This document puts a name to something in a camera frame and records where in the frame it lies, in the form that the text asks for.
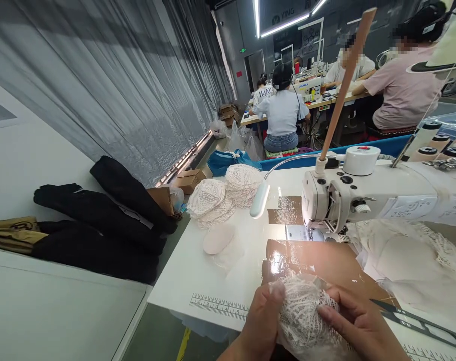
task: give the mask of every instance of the woman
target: woman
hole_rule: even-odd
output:
[[[335,64],[332,65],[324,79],[327,89],[339,86],[345,76],[345,68],[350,57],[356,34],[353,34],[343,47],[342,55]],[[375,73],[375,63],[365,54],[360,55],[352,81],[368,79]]]
[[[365,91],[372,96],[383,93],[381,107],[362,117],[368,127],[383,130],[416,126],[424,115],[437,109],[445,81],[433,73],[408,73],[407,68],[429,60],[434,52],[433,44],[443,32],[445,11],[443,2],[430,4],[400,24],[395,30],[398,58],[352,90],[353,95]]]
[[[253,106],[261,103],[263,99],[270,97],[272,93],[273,88],[271,85],[267,85],[267,82],[264,79],[259,79],[257,81],[257,89],[253,94]]]
[[[269,152],[280,152],[296,148],[298,144],[297,121],[310,120],[310,112],[301,95],[288,91],[293,69],[286,64],[278,65],[273,72],[275,95],[263,99],[250,110],[250,115],[268,119],[267,137],[264,147]]]

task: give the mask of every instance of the gray curtain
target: gray curtain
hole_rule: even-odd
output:
[[[206,4],[182,3],[0,1],[0,85],[152,185],[233,98]]]

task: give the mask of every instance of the blue bag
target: blue bag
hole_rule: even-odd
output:
[[[239,149],[235,150],[234,153],[215,150],[208,160],[208,167],[213,173],[213,177],[225,176],[228,167],[234,164],[246,164],[260,171],[262,170],[261,165],[251,161],[248,154]]]

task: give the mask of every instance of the wooden stick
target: wooden stick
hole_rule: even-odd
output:
[[[365,45],[365,41],[367,40],[368,32],[370,31],[370,27],[372,26],[372,21],[375,17],[376,12],[377,8],[371,8],[364,11],[363,13],[362,20],[360,22],[360,27],[357,31],[357,39],[355,40],[355,44],[353,45],[350,58],[348,58],[347,68],[345,69],[345,75],[343,77],[342,85],[340,87],[340,93],[338,94],[338,98],[335,103],[335,109],[333,110],[332,119],[330,120],[330,126],[328,127],[328,133],[325,138],[325,143],[323,144],[322,154],[320,155],[321,161],[325,160],[328,149],[330,148],[333,133],[335,133],[335,129],[337,128],[338,118],[340,118],[343,104],[345,103],[345,97],[348,93],[348,87],[350,86],[353,73],[355,73],[355,68],[357,67],[358,57],[362,53],[363,46]]]

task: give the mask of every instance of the black hair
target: black hair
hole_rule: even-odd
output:
[[[258,79],[257,81],[257,89],[261,86],[261,85],[266,85],[266,81],[264,79]]]
[[[343,47],[344,49],[348,49],[350,48],[353,44],[355,44],[355,40],[357,39],[357,34],[353,34],[352,36],[350,36],[347,40],[347,42],[345,43],[345,46]]]
[[[286,89],[291,81],[293,76],[293,69],[290,65],[279,64],[276,66],[273,71],[273,87],[277,90]]]
[[[394,31],[394,37],[407,38],[412,43],[432,43],[442,35],[443,26],[448,20],[446,11],[447,7],[442,1],[429,4],[400,24]]]
[[[293,64],[295,64],[296,62],[298,62],[298,64],[300,65],[300,68],[303,67],[303,59],[301,56],[297,55],[294,59],[293,59]]]

